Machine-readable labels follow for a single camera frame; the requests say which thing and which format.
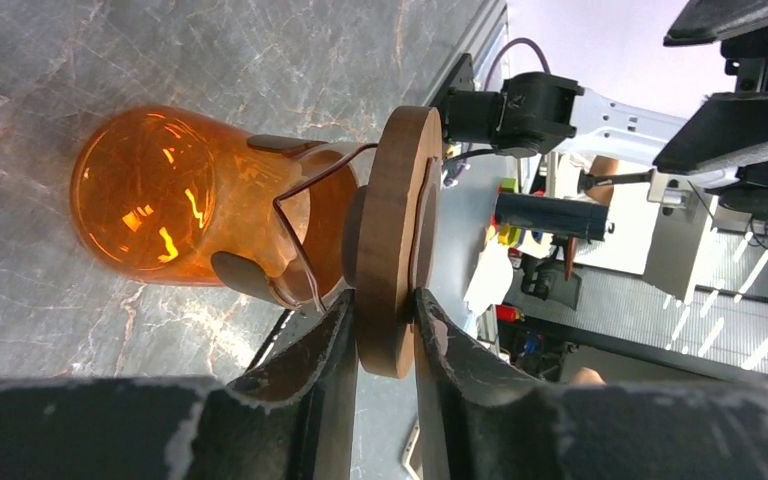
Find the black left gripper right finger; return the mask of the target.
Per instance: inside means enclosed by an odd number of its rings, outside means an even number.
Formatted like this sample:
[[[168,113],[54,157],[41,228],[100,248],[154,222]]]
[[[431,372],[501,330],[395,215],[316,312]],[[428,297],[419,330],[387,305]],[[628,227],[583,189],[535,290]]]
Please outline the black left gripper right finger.
[[[768,479],[768,384],[553,384],[413,293],[427,479]]]

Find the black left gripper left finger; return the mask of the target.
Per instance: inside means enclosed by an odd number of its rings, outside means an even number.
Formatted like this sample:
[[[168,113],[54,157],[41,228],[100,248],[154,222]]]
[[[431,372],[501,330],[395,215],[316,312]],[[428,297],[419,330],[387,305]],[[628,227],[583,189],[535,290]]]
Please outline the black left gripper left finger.
[[[0,379],[0,479],[346,479],[354,306],[230,383]]]

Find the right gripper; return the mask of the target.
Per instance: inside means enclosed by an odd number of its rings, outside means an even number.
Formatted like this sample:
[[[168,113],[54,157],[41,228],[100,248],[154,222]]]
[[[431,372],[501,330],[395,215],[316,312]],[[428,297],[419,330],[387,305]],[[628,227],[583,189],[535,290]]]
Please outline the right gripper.
[[[725,40],[721,54],[725,73],[735,78],[735,93],[712,95],[653,165],[673,175],[738,167],[737,183],[720,190],[720,205],[768,221],[768,29],[758,30],[764,27],[768,27],[768,0],[686,3],[663,45]]]

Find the orange glass carafe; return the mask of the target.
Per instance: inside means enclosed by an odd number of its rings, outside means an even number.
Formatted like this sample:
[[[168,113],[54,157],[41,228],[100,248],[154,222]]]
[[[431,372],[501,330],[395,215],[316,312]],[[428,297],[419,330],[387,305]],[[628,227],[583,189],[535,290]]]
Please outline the orange glass carafe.
[[[342,237],[359,187],[350,162],[370,151],[137,107],[103,124],[78,155],[73,224],[127,277],[319,308],[344,280]]]

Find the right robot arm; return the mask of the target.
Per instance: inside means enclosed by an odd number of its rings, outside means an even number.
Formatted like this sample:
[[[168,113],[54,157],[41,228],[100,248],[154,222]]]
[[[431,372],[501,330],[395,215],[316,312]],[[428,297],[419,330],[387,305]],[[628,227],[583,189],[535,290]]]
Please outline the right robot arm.
[[[487,145],[517,158],[559,147],[591,151],[687,180],[730,211],[768,221],[768,1],[691,1],[666,33],[667,47],[719,43],[735,89],[711,95],[689,119],[634,109],[545,70],[498,91],[439,91],[446,142]]]

